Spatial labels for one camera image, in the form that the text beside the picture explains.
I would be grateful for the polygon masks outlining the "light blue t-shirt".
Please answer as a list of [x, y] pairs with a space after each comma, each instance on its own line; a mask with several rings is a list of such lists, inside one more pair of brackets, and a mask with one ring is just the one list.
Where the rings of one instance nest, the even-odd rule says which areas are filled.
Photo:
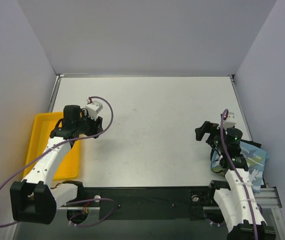
[[[261, 149], [261, 144], [254, 141], [241, 140], [240, 148], [240, 152], [247, 162], [252, 191], [259, 194], [264, 185], [263, 173], [269, 156], [265, 150]], [[219, 160], [220, 156], [217, 151], [212, 149], [210, 153], [210, 168], [214, 173], [223, 176], [224, 173]]]

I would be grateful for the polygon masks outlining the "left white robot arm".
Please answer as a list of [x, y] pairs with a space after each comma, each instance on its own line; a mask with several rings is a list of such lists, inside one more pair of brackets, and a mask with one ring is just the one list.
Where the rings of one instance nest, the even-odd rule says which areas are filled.
[[98, 101], [84, 108], [67, 105], [63, 117], [51, 131], [43, 153], [22, 179], [10, 187], [13, 219], [17, 222], [50, 224], [59, 207], [70, 202], [74, 206], [84, 203], [86, 194], [74, 183], [62, 183], [55, 189], [50, 185], [65, 156], [82, 135], [97, 138], [103, 131], [99, 112], [103, 105]]

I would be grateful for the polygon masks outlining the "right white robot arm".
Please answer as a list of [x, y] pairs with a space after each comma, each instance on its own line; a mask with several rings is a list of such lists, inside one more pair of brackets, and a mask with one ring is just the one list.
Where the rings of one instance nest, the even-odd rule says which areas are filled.
[[218, 205], [228, 229], [228, 240], [274, 240], [276, 231], [264, 219], [250, 181], [247, 161], [241, 153], [243, 133], [235, 123], [224, 119], [221, 123], [205, 121], [195, 129], [195, 139], [217, 152], [225, 181], [210, 184], [206, 191], [208, 203]]

